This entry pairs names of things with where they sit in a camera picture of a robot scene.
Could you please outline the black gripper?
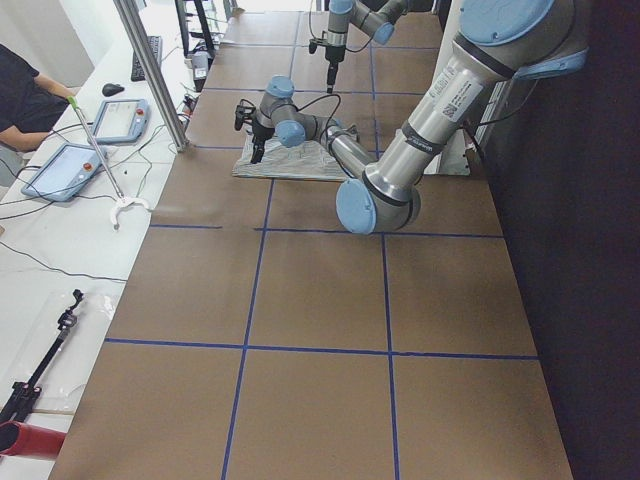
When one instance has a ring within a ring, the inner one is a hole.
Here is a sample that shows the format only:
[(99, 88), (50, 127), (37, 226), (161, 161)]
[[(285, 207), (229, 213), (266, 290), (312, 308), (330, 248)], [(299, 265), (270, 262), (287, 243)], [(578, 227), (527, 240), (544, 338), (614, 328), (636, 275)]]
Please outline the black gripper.
[(325, 59), (329, 62), (326, 76), (326, 92), (334, 92), (339, 63), (345, 58), (346, 47), (344, 45), (326, 45)]
[(264, 156), (266, 141), (273, 137), (275, 129), (260, 108), (247, 99), (240, 100), (234, 113), (234, 129), (240, 131), (244, 125), (248, 125), (253, 134), (250, 163), (258, 164)]

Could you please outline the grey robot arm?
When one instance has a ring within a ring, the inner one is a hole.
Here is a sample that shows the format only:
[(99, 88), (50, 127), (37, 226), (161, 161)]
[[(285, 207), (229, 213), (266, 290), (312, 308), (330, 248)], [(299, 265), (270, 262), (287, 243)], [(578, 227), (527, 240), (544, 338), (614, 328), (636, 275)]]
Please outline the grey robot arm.
[(378, 160), (354, 130), (303, 113), (285, 76), (270, 80), (259, 105), (237, 105), (234, 128), (250, 127), (254, 164), (271, 138), (288, 148), (318, 142), (349, 175), (336, 196), (341, 224), (364, 235), (401, 229), (419, 213), (415, 184), (484, 91), (510, 79), (556, 77), (584, 66), (591, 10), (589, 1), (462, 2), (451, 58)]
[(395, 31), (397, 20), (406, 15), (414, 7), (415, 1), (384, 1), (378, 10), (372, 10), (363, 1), (331, 0), (329, 2), (329, 19), (327, 29), (320, 36), (315, 36), (309, 27), (311, 39), (308, 50), (314, 54), (319, 47), (325, 49), (324, 58), (328, 61), (326, 92), (334, 91), (339, 64), (348, 51), (347, 40), (349, 27), (354, 26), (373, 40), (385, 45)]

